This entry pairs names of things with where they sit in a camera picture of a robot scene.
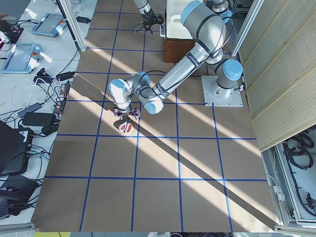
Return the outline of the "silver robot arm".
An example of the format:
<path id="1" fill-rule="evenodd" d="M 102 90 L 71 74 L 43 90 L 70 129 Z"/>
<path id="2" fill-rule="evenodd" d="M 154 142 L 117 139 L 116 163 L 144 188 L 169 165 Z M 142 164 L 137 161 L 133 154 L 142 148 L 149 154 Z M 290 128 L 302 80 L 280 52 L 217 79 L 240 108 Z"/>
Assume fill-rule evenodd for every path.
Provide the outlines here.
<path id="1" fill-rule="evenodd" d="M 221 106 L 242 105 L 236 86 L 243 67 L 239 61 L 225 58 L 222 50 L 226 43 L 225 17 L 194 0 L 186 5 L 180 20 L 195 40 L 194 47 L 154 87 L 150 86 L 150 78 L 145 72 L 127 80 L 112 80 L 109 90 L 115 100 L 113 113 L 116 117 L 140 117 L 139 110 L 131 106 L 134 96 L 139 98 L 149 114 L 159 113 L 163 109 L 163 100 L 203 63 L 207 63 L 216 74 L 205 95 Z"/>
<path id="2" fill-rule="evenodd" d="M 148 0 L 133 0 L 140 14 L 145 15 L 151 11 L 151 5 Z"/>

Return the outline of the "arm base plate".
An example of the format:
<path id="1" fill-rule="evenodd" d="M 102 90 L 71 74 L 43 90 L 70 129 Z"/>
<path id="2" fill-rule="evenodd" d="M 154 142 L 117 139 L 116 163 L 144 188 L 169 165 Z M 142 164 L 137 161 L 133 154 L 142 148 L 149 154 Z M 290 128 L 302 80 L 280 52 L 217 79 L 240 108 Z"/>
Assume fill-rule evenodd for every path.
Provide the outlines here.
<path id="1" fill-rule="evenodd" d="M 205 106 L 214 107 L 243 107 L 240 91 L 235 88 L 223 89 L 217 83 L 217 76 L 202 76 L 202 89 Z"/>

